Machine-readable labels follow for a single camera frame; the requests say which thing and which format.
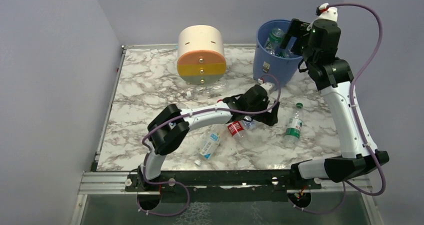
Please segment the green tinted bottle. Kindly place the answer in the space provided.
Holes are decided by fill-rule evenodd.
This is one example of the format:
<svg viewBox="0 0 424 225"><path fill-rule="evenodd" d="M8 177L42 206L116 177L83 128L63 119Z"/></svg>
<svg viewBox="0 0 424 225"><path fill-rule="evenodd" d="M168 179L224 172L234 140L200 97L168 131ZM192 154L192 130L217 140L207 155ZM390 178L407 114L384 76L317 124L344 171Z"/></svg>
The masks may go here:
<svg viewBox="0 0 424 225"><path fill-rule="evenodd" d="M280 47L285 33L281 28L275 27L269 33L264 45L264 49L271 55L276 54L276 50Z"/></svg>

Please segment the green white label bottle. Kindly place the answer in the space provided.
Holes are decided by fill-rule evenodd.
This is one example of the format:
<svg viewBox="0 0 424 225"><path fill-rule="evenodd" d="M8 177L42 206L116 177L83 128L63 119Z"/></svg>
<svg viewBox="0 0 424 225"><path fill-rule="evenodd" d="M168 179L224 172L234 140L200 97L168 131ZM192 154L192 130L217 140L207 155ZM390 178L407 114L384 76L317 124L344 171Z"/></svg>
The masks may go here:
<svg viewBox="0 0 424 225"><path fill-rule="evenodd" d="M288 120L284 141L288 145L297 145L300 141L304 119L304 109L301 102L297 102L292 116Z"/></svg>

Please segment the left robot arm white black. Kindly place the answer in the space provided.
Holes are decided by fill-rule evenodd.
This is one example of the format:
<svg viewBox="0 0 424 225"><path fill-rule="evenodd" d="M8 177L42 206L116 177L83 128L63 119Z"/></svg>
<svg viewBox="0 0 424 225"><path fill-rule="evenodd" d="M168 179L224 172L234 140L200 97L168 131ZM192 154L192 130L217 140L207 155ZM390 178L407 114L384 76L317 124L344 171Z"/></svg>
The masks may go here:
<svg viewBox="0 0 424 225"><path fill-rule="evenodd" d="M186 135L194 130L212 125L227 125L242 121L245 117L273 126L277 123L279 101L269 106L270 94L275 86L265 82L256 84L244 94L233 95L209 106L196 109L180 109L168 105L148 126L147 135L141 140L148 148L140 166L143 179L152 184L161 174L168 154L174 152Z"/></svg>

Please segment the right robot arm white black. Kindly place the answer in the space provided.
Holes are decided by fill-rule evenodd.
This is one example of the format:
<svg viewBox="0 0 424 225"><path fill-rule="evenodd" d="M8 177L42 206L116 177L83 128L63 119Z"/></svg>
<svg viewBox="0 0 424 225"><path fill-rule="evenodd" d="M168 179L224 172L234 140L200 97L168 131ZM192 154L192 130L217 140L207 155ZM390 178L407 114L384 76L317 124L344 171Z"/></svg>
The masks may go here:
<svg viewBox="0 0 424 225"><path fill-rule="evenodd" d="M280 47L291 47L302 57L307 72L327 103L340 142L339 156L307 160L291 166L298 180L327 179L346 182L374 170L381 171L389 161L387 151L379 150L371 138L353 85L354 75L346 60L336 56L341 29L335 21L317 19L313 23L292 19Z"/></svg>

